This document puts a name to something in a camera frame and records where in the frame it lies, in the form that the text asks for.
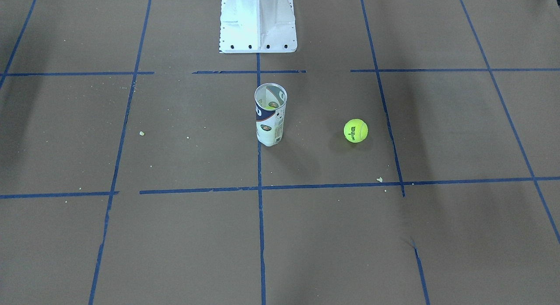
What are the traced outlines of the yellow-green tennis ball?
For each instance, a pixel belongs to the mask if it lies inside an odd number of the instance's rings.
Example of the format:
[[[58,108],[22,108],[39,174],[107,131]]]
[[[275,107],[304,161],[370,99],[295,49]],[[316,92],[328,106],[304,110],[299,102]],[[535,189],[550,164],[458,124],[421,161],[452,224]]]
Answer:
[[[343,134],[347,141],[358,143],[367,138],[368,130],[368,125],[365,121],[354,118],[346,122],[343,128]]]

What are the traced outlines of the clear tennis ball can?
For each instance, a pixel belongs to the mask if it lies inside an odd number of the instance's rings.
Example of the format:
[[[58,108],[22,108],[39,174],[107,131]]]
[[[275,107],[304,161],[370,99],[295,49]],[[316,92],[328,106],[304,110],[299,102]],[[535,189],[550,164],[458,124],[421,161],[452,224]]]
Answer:
[[[256,135],[261,144],[273,146],[282,139],[287,99],[286,90],[272,82],[262,84],[256,89]]]

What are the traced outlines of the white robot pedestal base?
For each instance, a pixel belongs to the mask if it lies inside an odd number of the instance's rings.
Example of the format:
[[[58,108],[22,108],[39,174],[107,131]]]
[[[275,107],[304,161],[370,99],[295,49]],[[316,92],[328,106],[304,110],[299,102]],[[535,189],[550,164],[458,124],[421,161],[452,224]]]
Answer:
[[[221,0],[219,52],[294,53],[294,0]]]

